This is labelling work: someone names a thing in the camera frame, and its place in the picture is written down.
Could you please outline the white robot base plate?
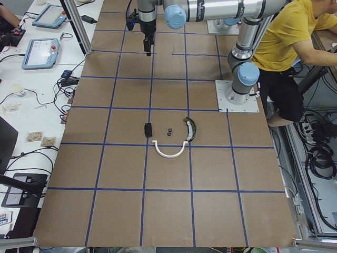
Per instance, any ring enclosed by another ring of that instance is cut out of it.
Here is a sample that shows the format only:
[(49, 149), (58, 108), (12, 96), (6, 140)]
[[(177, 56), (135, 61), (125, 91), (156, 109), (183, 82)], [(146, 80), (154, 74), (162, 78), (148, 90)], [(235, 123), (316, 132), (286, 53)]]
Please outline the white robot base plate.
[(215, 89), (220, 112), (259, 113), (254, 87), (248, 94), (237, 94), (232, 90), (231, 80), (216, 80)]

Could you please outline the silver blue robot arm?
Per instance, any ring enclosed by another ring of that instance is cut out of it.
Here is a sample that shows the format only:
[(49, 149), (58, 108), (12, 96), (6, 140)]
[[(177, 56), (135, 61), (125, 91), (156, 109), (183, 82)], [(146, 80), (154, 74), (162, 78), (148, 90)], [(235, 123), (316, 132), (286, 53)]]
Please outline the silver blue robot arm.
[(251, 63), (266, 28), (285, 1), (273, 0), (196, 0), (196, 1), (138, 1), (137, 8), (126, 15), (128, 30), (138, 23), (144, 33), (144, 51), (151, 54), (156, 31), (156, 7), (163, 6), (166, 24), (179, 29), (187, 22), (211, 21), (214, 28), (224, 31), (241, 22), (236, 45), (230, 50), (227, 62), (233, 74), (231, 87), (226, 89), (226, 99), (235, 105), (244, 104), (251, 88), (257, 83), (260, 71)]

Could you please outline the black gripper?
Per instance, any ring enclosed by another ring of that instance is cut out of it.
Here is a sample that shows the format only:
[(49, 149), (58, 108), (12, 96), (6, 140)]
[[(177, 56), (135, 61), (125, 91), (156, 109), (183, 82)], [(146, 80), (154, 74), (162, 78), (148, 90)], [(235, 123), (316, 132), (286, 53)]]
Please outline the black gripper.
[(154, 33), (145, 33), (143, 40), (144, 52), (150, 53), (153, 44), (154, 44)]

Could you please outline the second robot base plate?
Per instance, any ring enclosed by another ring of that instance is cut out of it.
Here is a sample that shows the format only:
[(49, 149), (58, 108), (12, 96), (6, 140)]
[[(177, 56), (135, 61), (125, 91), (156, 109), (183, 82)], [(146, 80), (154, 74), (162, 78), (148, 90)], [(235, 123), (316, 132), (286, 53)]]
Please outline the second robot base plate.
[(238, 35), (238, 24), (226, 25), (224, 20), (208, 20), (207, 29), (209, 34), (213, 35)]

